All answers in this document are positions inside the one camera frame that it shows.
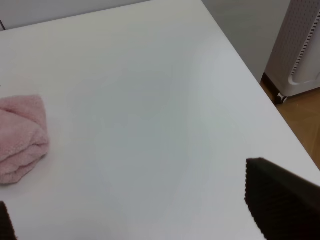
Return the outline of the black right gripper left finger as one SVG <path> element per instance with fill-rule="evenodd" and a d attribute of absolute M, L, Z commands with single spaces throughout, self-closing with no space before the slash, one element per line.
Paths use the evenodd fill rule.
<path fill-rule="evenodd" d="M 17 240 L 10 215 L 3 201 L 0 202 L 0 240 Z"/>

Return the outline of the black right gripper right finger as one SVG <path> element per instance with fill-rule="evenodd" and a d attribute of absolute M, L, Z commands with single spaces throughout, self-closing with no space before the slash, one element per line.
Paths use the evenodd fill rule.
<path fill-rule="evenodd" d="M 264 159 L 246 161 L 245 198 L 267 240 L 318 240 L 320 188 Z"/>

